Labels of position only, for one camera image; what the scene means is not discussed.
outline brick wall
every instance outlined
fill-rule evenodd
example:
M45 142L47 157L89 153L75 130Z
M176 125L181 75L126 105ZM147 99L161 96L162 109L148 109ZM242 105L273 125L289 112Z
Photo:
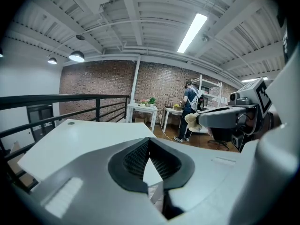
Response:
M165 101L179 104L183 98L185 81L196 79L200 75L198 72L180 67L141 62L135 89L135 102L155 97L157 100L155 105L158 110L164 107ZM218 83L218 80L212 77L206 75L202 75L202 77L208 81ZM210 93L219 95L215 90L215 88L211 88ZM222 96L229 98L230 93L236 90L236 88L223 83ZM208 105L217 107L218 103L210 99ZM141 114L141 116L147 116L150 119L150 114ZM157 113L156 122L159 122L159 112ZM168 123L178 124L179 116L170 115Z
M130 95L134 74L135 63L131 61L108 60L67 66L61 72L60 93ZM100 106L121 101L125 101L125 99L101 99ZM95 107L95 105L95 100L60 103L60 114L89 109ZM103 108L100 110L100 114L121 108L124 105ZM122 111L124 109L104 116L100 118L100 121L107 121ZM95 111L82 113L70 118L90 120L94 117ZM117 121L120 117L122 116L113 119L111 122Z
M122 94L130 95L133 78L135 73L135 62L131 61L97 61L76 64L64 67L60 79L60 93L86 93L86 94ZM165 101L172 101L173 104L182 100L184 92L184 83L186 80L196 79L200 73L179 67L173 67L164 64L141 62L137 84L135 89L135 102L150 97L156 98L156 106L161 110ZM214 78L206 75L203 79L217 83ZM222 96L229 98L230 93L236 91L235 88L223 83ZM211 94L216 94L214 88L210 90ZM124 99L103 99L100 105L106 105L124 101ZM211 101L208 105L217 106L217 102ZM60 113L70 113L83 109L92 108L95 101L78 101L60 103ZM100 114L112 111L117 105L102 109ZM117 115L121 111L114 112L101 119L106 121ZM134 117L149 117L150 114L135 112ZM74 119L89 120L95 117L95 112L89 112L74 116ZM178 124L179 116L170 115L169 123Z

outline ceiling light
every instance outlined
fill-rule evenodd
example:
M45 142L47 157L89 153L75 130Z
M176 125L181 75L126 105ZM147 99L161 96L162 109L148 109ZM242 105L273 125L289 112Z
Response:
M84 54L81 51L74 51L69 58L75 62L84 62Z
M255 80L259 79L259 78L260 78L260 77L258 77L258 78L253 78L253 79L248 79L248 80L242 80L242 82L243 82L243 83L253 82L253 81L255 81Z
M48 62L51 64L57 64L57 60L55 58L50 58Z
M78 40L80 40L80 41L85 40L85 37L82 36L82 35L76 35L76 38L77 38Z
M188 46L191 44L193 41L194 37L197 35L198 31L200 28L203 26L205 21L207 20L207 16L204 16L200 13L197 13L191 26L189 27L187 34L185 35L179 49L178 53L184 53Z

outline metal railing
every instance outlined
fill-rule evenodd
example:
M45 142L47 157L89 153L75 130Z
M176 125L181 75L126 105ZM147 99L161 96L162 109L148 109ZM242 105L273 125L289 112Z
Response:
M101 99L113 99L113 98L125 98L124 102L118 102L118 103L113 103L110 105L104 105L100 106L100 100ZM117 112L119 110L124 109L121 113L118 113L117 115L113 116L112 118L108 119L106 122L110 122L111 120L123 115L121 118L119 118L116 122L120 121L123 118L126 118L126 111L127 111L127 101L128 101L129 95L100 95L100 94L59 94L59 95L29 95L29 96L12 96L12 97L0 97L0 110L6 110L6 109L11 109L11 108L18 108L18 107L24 107L24 106L30 106L30 105L39 105L39 104L52 104L52 103L57 103L57 102L70 102L70 101L81 101L81 100L95 100L96 104L95 107L85 109L85 110L80 110L77 112L71 112L67 113L64 115L56 116L56 117L51 117L47 118L44 120L40 120L38 122L33 122L33 123L28 123L25 125L21 125L18 127L14 127L5 131L0 132L0 149L1 149L1 156L4 161L4 166L7 171L7 174L9 176L10 182L16 184L26 192L30 192L30 190L38 184L36 180L33 181L30 185L25 186L20 178L26 174L24 170L21 170L17 173L14 173L11 167L8 164L8 161L26 153L29 149L31 149L34 145L35 142L27 145L23 148L20 148L19 150L12 152L10 154L7 154L1 138L24 131L29 128L33 128L48 122L53 122L56 120L64 119L67 117L79 115L82 113L87 113L91 111L96 111L95 112L95 118L90 119L90 121L96 121L99 122L100 118L107 116L111 113ZM115 105L120 105L124 104L123 107L117 108L113 111L107 112L105 114L100 114L100 110L106 107L111 107Z

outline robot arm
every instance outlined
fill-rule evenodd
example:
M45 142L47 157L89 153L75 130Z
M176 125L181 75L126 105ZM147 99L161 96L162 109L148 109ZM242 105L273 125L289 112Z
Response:
M272 105L265 93L266 88L263 78L249 82L230 95L228 106L199 112L197 124L211 128L216 140L232 141L239 149L263 126L264 118ZM226 132L220 133L220 129L226 129Z

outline white shelf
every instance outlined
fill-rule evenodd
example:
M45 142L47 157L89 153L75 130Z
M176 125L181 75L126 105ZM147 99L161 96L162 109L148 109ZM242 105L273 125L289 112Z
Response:
M202 84L201 84L201 86L207 87L207 88L221 87L220 84L217 84L217 83L214 83L214 82L205 80L205 79L202 79Z
M197 84L200 84L200 78L196 78L192 81L192 83L197 83Z
M202 127L200 130L193 132L193 133L208 133L208 130L206 127Z
M203 96L210 97L210 98L219 98L218 96L212 95L212 94L209 94L209 93L203 93L202 95L203 95Z

